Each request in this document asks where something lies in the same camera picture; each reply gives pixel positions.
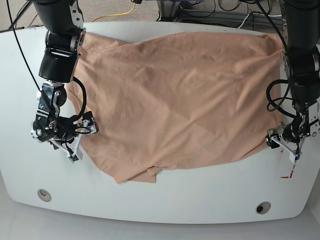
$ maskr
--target beige cloth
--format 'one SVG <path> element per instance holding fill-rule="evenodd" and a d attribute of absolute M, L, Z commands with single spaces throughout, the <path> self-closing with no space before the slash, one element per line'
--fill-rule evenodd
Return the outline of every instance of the beige cloth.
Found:
<path fill-rule="evenodd" d="M 75 76 L 100 131 L 81 145 L 117 183 L 154 183 L 161 170 L 256 153 L 281 120 L 266 110 L 281 52 L 274 34 L 193 32 L 126 43 L 88 33 Z M 67 91 L 78 112 L 81 89 L 72 82 Z"/>

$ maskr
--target peach fabric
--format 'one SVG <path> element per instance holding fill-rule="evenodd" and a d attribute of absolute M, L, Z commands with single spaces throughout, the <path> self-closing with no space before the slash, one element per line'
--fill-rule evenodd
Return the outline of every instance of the peach fabric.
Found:
<path fill-rule="evenodd" d="M 267 129 L 281 121 L 266 110 L 281 58 L 275 34 L 190 32 L 127 43 L 88 33 L 74 75 L 100 131 L 81 145 L 117 183 L 241 160 L 262 150 Z M 81 89 L 71 82 L 67 94 L 78 112 Z"/>

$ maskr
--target gray floor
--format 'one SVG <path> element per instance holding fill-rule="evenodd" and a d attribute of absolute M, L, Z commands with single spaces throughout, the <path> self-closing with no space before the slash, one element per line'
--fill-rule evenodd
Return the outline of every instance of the gray floor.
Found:
<path fill-rule="evenodd" d="M 270 0 L 272 5 L 272 15 L 280 14 L 278 0 Z M 25 0 L 9 0 L 12 17 L 14 18 L 19 9 L 25 3 Z M 238 0 L 220 0 L 220 4 L 225 9 L 232 9 L 236 6 Z M 220 11 L 218 0 L 203 0 L 202 3 L 194 6 L 195 9 L 213 11 L 216 4 L 216 10 Z M 262 6 L 267 10 L 267 0 L 262 0 Z M 129 11 L 133 4 L 130 0 L 79 0 L 79 6 L 84 14 L 84 21 L 91 22 L 94 18 L 106 14 L 117 14 Z M 247 13 L 248 11 L 258 11 L 255 4 L 246 4 L 241 2 L 239 8 L 235 12 Z M 17 23 L 17 27 L 27 27 L 36 16 L 36 10 L 32 5 L 21 17 Z M 133 12 L 127 15 L 113 16 L 102 18 L 99 21 L 155 21 L 158 18 L 158 5 L 155 0 L 144 0 L 142 4 L 137 4 Z M 39 17 L 35 19 L 32 25 L 41 25 Z M 0 1 L 0 30 L 5 30 L 9 27 L 10 21 L 8 17 L 7 4 L 5 0 Z M 251 28 L 248 21 L 245 28 Z"/>

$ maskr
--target white cable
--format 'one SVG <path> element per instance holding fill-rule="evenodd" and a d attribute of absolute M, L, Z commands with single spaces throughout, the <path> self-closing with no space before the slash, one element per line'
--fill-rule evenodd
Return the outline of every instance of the white cable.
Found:
<path fill-rule="evenodd" d="M 248 18 L 249 18 L 249 16 L 251 15 L 251 14 L 259 14 L 259 15 L 263 15 L 263 14 L 261 14 L 261 13 L 249 13 L 245 18 L 244 18 L 244 20 L 243 20 L 243 22 L 241 23 L 241 25 L 237 28 L 237 29 L 240 29 L 240 28 L 242 28 L 243 26 L 244 26 L 244 24 L 246 23 L 246 21 L 248 20 Z M 268 15 L 269 17 L 273 17 L 273 18 L 277 18 L 277 17 L 282 17 L 282 15 Z"/>

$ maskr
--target white tabletop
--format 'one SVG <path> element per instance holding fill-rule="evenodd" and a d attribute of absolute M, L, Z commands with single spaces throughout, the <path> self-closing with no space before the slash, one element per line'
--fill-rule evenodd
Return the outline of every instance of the white tabletop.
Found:
<path fill-rule="evenodd" d="M 97 22 L 85 27 L 88 32 L 132 43 L 178 32 L 256 34 L 168 22 Z M 38 72 L 46 30 L 30 28 L 17 34 L 32 72 L 42 84 Z M 295 217 L 304 209 L 320 168 L 318 137 L 305 141 L 303 157 L 291 179 L 280 179 L 292 165 L 281 159 L 281 149 L 277 148 L 235 163 L 162 171 L 155 184 L 116 184 L 86 154 L 82 161 L 72 164 L 63 152 L 33 141 L 30 129 L 37 111 L 37 89 L 12 32 L 0 34 L 0 46 L 0 169 L 13 200 L 78 215 L 153 223 L 253 222 Z M 69 101 L 63 107 L 62 114 L 74 113 Z M 52 201 L 41 201 L 39 189 L 47 190 Z M 271 203 L 264 215 L 256 213 L 262 202 Z"/>

